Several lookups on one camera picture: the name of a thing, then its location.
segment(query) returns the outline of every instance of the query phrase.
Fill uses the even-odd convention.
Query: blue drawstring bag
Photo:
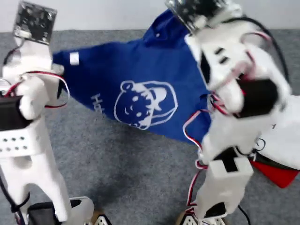
[[[167,10],[144,37],[61,51],[53,62],[65,67],[72,97],[113,120],[180,141],[185,121],[207,108],[209,92],[184,42],[188,33]],[[210,126],[201,114],[187,132],[201,141]]]

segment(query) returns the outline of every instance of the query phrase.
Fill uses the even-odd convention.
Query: red wire
[[[59,77],[63,80],[65,80],[62,76],[59,76],[55,73],[51,73],[51,72],[44,72],[44,71],[30,71],[30,72],[27,72],[27,74],[47,74],[47,75],[51,75],[51,76],[54,76],[54,77]],[[67,105],[67,102],[62,104],[62,105],[46,105],[45,108],[48,108],[48,109],[58,109],[58,108],[61,108],[61,107],[64,107]]]
[[[4,97],[9,97],[11,95],[12,92],[15,91],[15,89],[22,83],[21,82],[18,82],[18,83],[15,83],[13,86],[10,87],[10,89],[6,92],[6,94],[4,95]]]
[[[194,190],[194,186],[195,186],[195,183],[197,181],[197,178],[200,174],[201,170],[198,171],[198,173],[196,173],[196,175],[194,176],[193,180],[192,180],[192,183],[190,185],[190,189],[189,189],[189,195],[188,195],[188,199],[187,199],[187,206],[190,207],[190,206],[196,206],[197,204],[191,204],[192,202],[192,197],[193,197],[193,190]]]

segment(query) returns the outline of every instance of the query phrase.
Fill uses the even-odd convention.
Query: white print
[[[120,89],[115,118],[142,130],[166,123],[178,108],[174,88],[167,82],[123,81]]]
[[[103,113],[105,110],[104,108],[101,107],[101,103],[103,102],[102,99],[100,99],[101,94],[97,94],[91,97],[92,100],[94,100],[93,105],[94,105],[94,110],[96,112]]]

